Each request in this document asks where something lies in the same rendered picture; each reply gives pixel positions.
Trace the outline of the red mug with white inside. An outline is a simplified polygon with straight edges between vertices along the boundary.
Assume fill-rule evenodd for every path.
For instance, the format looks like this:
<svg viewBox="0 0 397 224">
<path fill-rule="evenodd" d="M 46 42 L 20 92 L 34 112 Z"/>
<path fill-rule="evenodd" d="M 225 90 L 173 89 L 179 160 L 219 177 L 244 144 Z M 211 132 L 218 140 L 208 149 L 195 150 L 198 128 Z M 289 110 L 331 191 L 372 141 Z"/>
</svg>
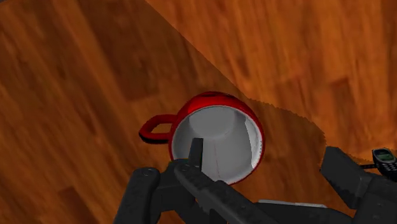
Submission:
<svg viewBox="0 0 397 224">
<path fill-rule="evenodd" d="M 139 136 L 149 144 L 167 144 L 172 160 L 187 158 L 193 138 L 203 139 L 203 173 L 229 185 L 247 178 L 265 149 L 263 127 L 253 110 L 214 91 L 192 97 L 175 115 L 153 116 Z"/>
</svg>

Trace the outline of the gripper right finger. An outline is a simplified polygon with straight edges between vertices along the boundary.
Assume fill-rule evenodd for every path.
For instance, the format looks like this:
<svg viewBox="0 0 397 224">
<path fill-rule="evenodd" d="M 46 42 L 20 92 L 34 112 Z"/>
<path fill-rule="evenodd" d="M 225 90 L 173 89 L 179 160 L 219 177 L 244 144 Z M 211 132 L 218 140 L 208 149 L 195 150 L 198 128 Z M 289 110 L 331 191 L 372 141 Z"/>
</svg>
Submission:
<svg viewBox="0 0 397 224">
<path fill-rule="evenodd" d="M 352 224 L 397 224 L 397 183 L 365 172 L 340 148 L 327 146 L 321 174 L 350 208 Z"/>
</svg>

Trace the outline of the black mobile phone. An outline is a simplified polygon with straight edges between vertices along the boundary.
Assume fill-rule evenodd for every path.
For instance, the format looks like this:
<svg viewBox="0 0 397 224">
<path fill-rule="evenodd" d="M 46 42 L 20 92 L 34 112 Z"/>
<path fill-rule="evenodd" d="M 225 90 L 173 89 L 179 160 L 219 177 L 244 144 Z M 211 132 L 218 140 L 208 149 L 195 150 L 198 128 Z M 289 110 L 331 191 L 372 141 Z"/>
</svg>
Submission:
<svg viewBox="0 0 397 224">
<path fill-rule="evenodd" d="M 372 150 L 373 162 L 381 175 L 397 182 L 397 158 L 387 148 Z"/>
</svg>

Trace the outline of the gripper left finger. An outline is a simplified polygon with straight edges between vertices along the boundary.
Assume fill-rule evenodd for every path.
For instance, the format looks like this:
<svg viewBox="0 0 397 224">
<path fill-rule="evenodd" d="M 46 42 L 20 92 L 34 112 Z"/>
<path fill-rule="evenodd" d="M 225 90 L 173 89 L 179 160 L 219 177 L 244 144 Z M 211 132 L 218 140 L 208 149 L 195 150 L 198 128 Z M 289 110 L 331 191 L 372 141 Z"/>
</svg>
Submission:
<svg viewBox="0 0 397 224">
<path fill-rule="evenodd" d="M 133 171 L 113 224 L 157 224 L 174 210 L 188 224 L 276 224 L 224 181 L 202 171 L 204 140 L 192 140 L 187 159 L 171 161 L 164 172 L 154 167 Z"/>
</svg>

